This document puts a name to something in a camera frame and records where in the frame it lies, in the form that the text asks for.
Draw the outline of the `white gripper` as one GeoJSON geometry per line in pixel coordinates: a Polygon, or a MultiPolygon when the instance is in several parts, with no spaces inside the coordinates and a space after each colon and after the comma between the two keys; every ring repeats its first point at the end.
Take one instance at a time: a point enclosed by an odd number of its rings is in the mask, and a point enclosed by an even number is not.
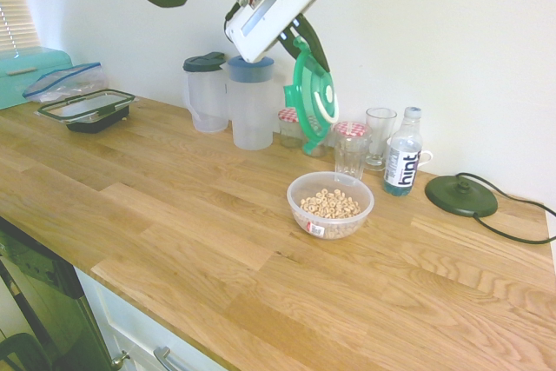
{"type": "Polygon", "coordinates": [[[316,0],[248,0],[234,14],[226,35],[231,39],[242,58],[249,63],[260,61],[279,37],[282,47],[290,56],[299,56],[290,29],[295,20],[295,30],[306,42],[317,63],[330,72],[328,60],[316,31],[302,14],[316,0]]]}

